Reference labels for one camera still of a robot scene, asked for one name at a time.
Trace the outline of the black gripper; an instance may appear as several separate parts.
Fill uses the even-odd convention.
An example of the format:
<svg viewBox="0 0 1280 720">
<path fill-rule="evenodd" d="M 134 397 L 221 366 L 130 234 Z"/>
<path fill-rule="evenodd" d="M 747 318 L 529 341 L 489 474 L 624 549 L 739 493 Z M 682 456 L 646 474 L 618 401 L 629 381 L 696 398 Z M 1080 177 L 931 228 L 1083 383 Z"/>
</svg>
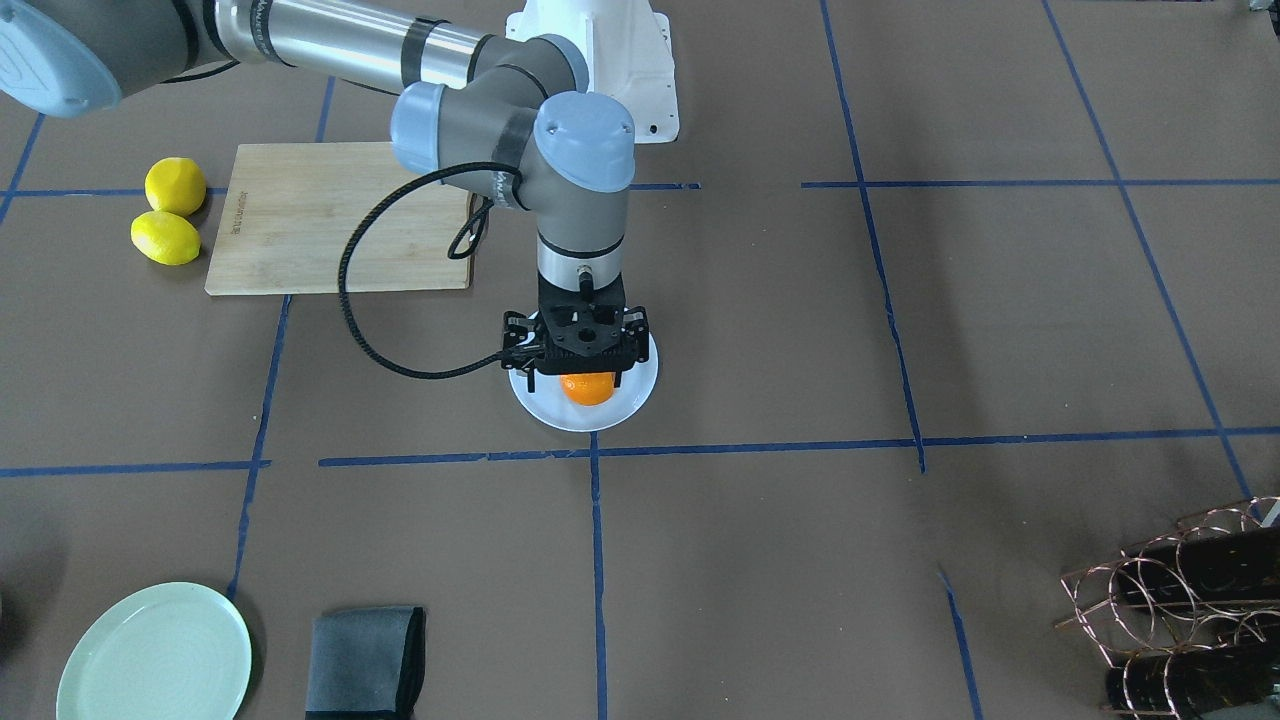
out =
<svg viewBox="0 0 1280 720">
<path fill-rule="evenodd" d="M 644 306 L 626 307 L 625 281 L 617 277 L 585 299 L 538 279 L 538 313 L 503 315 L 500 368 L 536 389 L 544 375 L 613 373 L 613 387 L 650 361 L 650 323 Z"/>
</svg>

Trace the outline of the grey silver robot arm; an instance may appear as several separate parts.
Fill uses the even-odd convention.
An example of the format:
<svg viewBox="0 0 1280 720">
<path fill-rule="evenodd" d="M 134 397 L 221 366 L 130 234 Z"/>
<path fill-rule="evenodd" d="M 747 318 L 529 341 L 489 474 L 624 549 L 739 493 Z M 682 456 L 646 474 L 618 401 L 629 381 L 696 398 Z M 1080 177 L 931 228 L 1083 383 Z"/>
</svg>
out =
<svg viewBox="0 0 1280 720">
<path fill-rule="evenodd" d="M 357 346 L 406 377 L 365 340 L 349 302 L 358 242 L 394 202 L 429 182 L 538 224 L 538 310 L 507 313 L 493 363 L 524 374 L 602 375 L 621 386 L 650 359 L 644 307 L 625 297 L 622 242 L 635 172 L 635 124 L 588 87 L 588 64 L 557 35 L 509 40 L 357 1 L 5 1 L 3 91 L 49 117 L 114 108 L 218 60 L 321 72 L 397 102 L 390 146 L 413 179 L 356 227 L 337 270 Z"/>
</svg>

